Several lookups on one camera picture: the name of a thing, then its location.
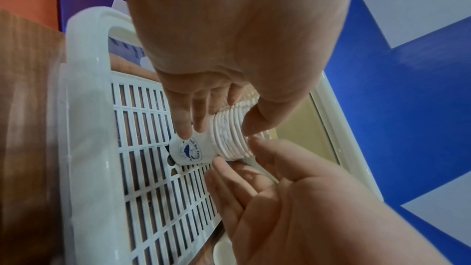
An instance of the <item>grid pattern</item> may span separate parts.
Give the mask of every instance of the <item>grid pattern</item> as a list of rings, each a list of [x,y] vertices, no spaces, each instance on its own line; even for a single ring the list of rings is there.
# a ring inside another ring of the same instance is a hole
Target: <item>grid pattern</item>
[[[187,265],[220,222],[204,183],[211,165],[168,165],[175,131],[160,83],[111,77],[130,264]]]

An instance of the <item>bottle label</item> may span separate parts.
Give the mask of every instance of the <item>bottle label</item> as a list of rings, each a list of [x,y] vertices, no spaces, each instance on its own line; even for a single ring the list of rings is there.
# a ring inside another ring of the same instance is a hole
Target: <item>bottle label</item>
[[[186,160],[200,161],[203,158],[200,146],[194,138],[183,140],[178,146],[178,153]]]

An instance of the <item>white plastic bottle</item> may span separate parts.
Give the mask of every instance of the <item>white plastic bottle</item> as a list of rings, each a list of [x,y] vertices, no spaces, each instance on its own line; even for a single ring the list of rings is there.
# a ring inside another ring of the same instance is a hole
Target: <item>white plastic bottle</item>
[[[253,156],[242,135],[241,125],[245,114],[257,102],[257,98],[244,101],[208,117],[209,129],[199,133],[193,130],[188,140],[174,135],[170,140],[169,153],[175,163],[190,165],[211,163],[216,156],[225,160],[238,160]],[[258,134],[270,138],[268,131]]]

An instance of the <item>wooden table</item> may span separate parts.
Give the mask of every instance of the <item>wooden table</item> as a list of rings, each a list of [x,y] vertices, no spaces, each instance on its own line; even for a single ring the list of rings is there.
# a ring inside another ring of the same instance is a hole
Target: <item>wooden table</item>
[[[50,71],[65,60],[63,43],[63,33],[0,9],[1,265],[63,262],[57,143],[48,138],[57,127],[47,114]],[[212,264],[221,233],[193,264]]]

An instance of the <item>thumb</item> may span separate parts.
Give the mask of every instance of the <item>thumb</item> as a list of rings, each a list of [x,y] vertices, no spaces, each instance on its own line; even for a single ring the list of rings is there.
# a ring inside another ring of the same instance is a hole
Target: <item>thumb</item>
[[[343,172],[339,165],[286,140],[251,137],[248,144],[263,168],[293,182],[308,177],[332,176]]]
[[[242,123],[244,136],[252,136],[257,133],[270,130],[282,123],[298,106],[298,101],[275,103],[263,97],[245,115]]]

